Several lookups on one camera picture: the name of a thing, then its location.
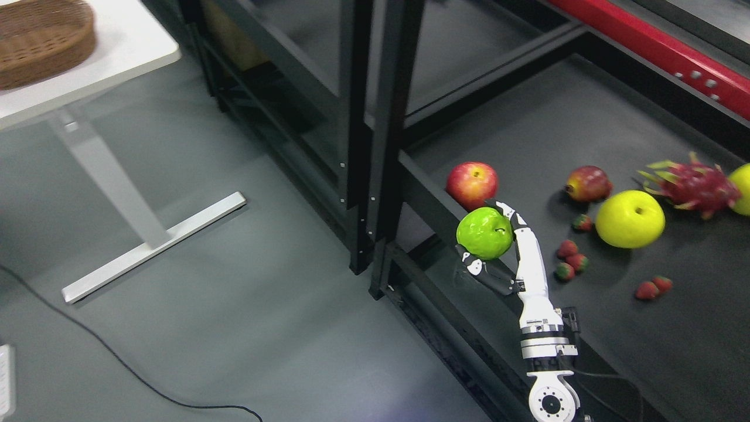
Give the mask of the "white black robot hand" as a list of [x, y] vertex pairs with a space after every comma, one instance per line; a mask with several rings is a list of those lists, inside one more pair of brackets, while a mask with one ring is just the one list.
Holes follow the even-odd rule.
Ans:
[[523, 304], [520, 329], [532, 324], [532, 321], [564, 325], [560, 313], [549, 299], [546, 267], [535, 233], [520, 213], [508, 204], [491, 199], [486, 201], [485, 206], [497, 209], [510, 220], [514, 232], [511, 246], [515, 246], [517, 257], [515, 276], [503, 280], [493, 273], [500, 263], [499, 257], [484, 261], [457, 243], [455, 247], [463, 266], [476, 281], [490, 290], [501, 295], [517, 294]]

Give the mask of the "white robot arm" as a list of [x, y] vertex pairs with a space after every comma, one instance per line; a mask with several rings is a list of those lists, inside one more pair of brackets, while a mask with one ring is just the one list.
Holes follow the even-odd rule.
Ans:
[[528, 396], [535, 421], [584, 421], [578, 393], [568, 377], [578, 347], [562, 324], [532, 321], [521, 329], [521, 352], [527, 376], [533, 380]]

